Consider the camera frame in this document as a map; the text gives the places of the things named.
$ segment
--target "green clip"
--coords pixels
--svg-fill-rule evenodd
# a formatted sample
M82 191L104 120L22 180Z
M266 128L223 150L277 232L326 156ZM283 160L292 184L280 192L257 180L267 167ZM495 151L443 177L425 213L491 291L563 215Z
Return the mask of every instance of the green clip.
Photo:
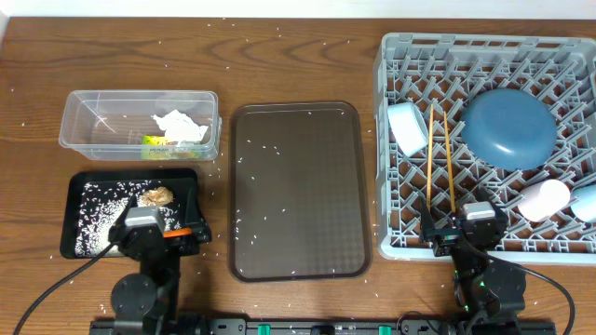
M259 335L269 335L271 334L271 326L269 325L259 325Z
M390 326L380 326L379 327L379 335L391 335L391 327Z

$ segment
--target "gray dish rack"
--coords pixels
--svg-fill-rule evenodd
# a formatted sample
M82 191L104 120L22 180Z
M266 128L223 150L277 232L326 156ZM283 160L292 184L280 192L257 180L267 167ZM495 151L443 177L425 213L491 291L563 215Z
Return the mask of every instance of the gray dish rack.
M596 106L596 42L584 38L389 33L383 37L373 75L377 137L377 245L390 260L448 260L418 243L417 190L425 191L427 149L404 156L392 138L387 106L414 102L429 117L435 105L432 215L448 222L449 187L443 113L452 140L456 204L475 201L475 185L486 189L508 215L505 238L491 254L535 264L596 264L596 224L577 219L568 205L544 222L530 222L516 209L526 186L556 178L570 188L596 182L596 143L585 117ZM459 122L468 103L483 92L514 88L550 107L558 127L556 148L538 169L505 171L481 161L462 141Z

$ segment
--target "wooden table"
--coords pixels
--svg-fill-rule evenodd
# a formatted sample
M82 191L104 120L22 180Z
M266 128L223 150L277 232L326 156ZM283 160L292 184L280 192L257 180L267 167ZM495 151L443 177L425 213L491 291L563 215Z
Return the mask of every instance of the wooden table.
M0 333L11 332L39 294L83 263L59 253L68 181L76 172L180 166L93 162L61 148L65 99L76 89L205 89L220 98L221 178L202 175L199 195L214 240L205 256L183 260L181 308L251 318L397 319L409 310L440 316L453 311L450 263L387 261L375 251L371 269L360 278L257 285L237 282L227 269L228 126L244 104L353 104L375 222L373 58L390 32L596 38L596 21L12 19L0 60ZM202 170L205 164L211 162L192 166ZM532 268L574 296L574 334L595 333L596 268ZM44 301L23 333L88 333L94 317L112 314L114 283L137 269L127 259L99 261ZM558 290L528 277L525 299L522 317L554 320L562 331L568 308Z

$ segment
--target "white cup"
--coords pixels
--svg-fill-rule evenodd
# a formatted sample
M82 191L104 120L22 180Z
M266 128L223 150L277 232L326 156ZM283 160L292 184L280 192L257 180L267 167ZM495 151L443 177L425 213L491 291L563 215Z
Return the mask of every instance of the white cup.
M387 107L389 125L403 154L411 156L428 144L428 129L418 107L412 102Z
M583 222L596 222L596 185L579 188L572 192L577 201L571 205L571 210Z
M529 221L542 222L569 203L571 192L564 182L542 181L521 190L524 199L518 205L520 213Z

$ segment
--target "wooden chopstick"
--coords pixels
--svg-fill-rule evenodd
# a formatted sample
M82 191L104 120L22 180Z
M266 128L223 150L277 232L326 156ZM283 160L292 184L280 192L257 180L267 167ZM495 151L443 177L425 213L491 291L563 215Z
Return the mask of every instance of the wooden chopstick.
M445 124L445 149L447 150L447 172L449 173L449 196L451 197L451 212L455 214L454 172L451 165L451 142L449 141L449 123L447 122L447 112L443 112L443 122Z
M427 166L427 207L430 209L430 197L432 192L432 133L435 110L433 103L430 104L430 121L428 123L428 166Z

